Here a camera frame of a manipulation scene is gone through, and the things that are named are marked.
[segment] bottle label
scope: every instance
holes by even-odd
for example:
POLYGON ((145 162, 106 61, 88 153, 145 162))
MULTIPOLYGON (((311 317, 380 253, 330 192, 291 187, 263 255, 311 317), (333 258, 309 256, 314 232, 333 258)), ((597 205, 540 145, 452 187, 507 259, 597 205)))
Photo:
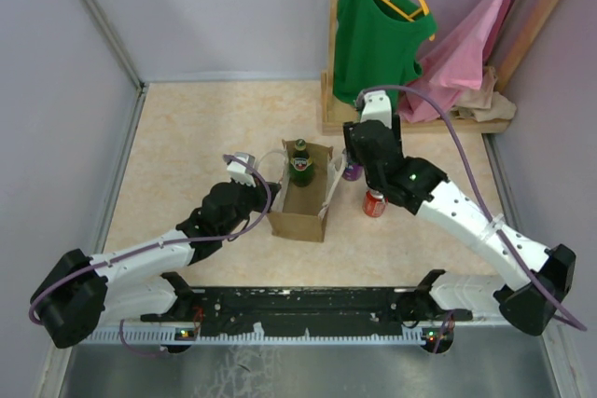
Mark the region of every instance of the bottle label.
POLYGON ((293 158, 292 159, 292 166, 298 172, 304 172, 305 170, 307 170, 307 168, 309 168, 309 166, 312 163, 313 162, 312 162, 311 158, 293 158))

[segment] green tank top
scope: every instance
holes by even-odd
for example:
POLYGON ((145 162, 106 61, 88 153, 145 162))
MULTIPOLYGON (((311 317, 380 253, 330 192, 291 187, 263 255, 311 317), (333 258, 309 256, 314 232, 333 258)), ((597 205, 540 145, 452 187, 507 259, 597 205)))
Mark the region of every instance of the green tank top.
MULTIPOLYGON (((407 14, 419 8, 410 0, 390 1, 407 14)), ((409 22, 381 0, 338 0, 334 95, 352 104, 362 89, 417 79, 423 74, 417 50, 436 30, 431 14, 409 22)), ((396 110, 397 92, 388 95, 396 110)))

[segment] pink cloth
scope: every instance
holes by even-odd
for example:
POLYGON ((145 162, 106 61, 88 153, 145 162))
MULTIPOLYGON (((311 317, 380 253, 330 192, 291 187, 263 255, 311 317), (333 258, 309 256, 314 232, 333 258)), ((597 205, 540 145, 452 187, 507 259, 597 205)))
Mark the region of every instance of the pink cloth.
MULTIPOLYGON (((509 0, 481 0, 471 13, 421 60, 423 77, 410 84, 450 110, 464 89, 480 89, 484 56, 491 51, 509 0)), ((439 114, 421 98, 406 94, 398 106, 403 119, 430 121, 439 114)))

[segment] beige tabletop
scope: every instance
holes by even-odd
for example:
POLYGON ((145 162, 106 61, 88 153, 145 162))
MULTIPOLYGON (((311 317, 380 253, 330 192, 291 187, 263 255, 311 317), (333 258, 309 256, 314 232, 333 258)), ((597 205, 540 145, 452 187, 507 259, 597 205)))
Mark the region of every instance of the beige tabletop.
MULTIPOLYGON (((318 130, 319 81, 209 82, 151 85, 106 251, 155 238, 201 205, 212 185, 227 182, 222 154, 261 157, 282 139, 343 148, 341 136, 318 130)), ((479 187, 493 213, 500 213, 487 154, 479 134, 463 134, 479 187)), ((466 194, 471 188, 448 134, 405 134, 406 155, 427 158, 466 194)), ((260 167, 276 181, 281 162, 260 167)), ((494 273, 442 229, 389 206, 382 217, 361 210, 364 179, 342 180, 330 205, 323 243, 271 235, 264 220, 211 257, 181 270, 191 285, 405 286, 433 268, 459 274, 494 273)))

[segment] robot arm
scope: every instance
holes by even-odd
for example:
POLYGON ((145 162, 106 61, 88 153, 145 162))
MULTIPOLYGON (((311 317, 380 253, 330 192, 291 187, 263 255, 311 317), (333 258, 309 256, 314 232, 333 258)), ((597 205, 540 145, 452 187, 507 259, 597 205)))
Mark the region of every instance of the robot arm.
POLYGON ((443 273, 430 291, 437 304, 443 309, 492 313, 499 308, 524 333, 540 335, 556 309, 531 283, 496 232, 506 234, 524 264, 560 302, 570 290, 575 254, 564 245, 551 250, 500 219, 488 222, 445 172, 425 159, 403 156, 400 120, 392 114, 384 91, 367 94, 362 108, 359 123, 344 124, 344 140, 350 157, 364 166, 368 186, 390 203, 444 228, 495 267, 502 279, 464 279, 443 273))
MULTIPOLYGON (((243 221, 248 224, 251 212, 264 212, 267 205, 265 186, 246 169, 254 167, 255 158, 244 153, 235 157, 242 163, 228 165, 232 181, 214 185, 201 207, 175 229, 122 251, 85 256, 76 249, 61 258, 31 298, 31 312, 56 347, 75 345, 98 324, 186 312, 192 292, 168 271, 207 258, 222 247, 223 237, 243 221), (63 284, 49 290, 58 282, 63 284)), ((280 186, 268 187, 271 205, 280 186)))

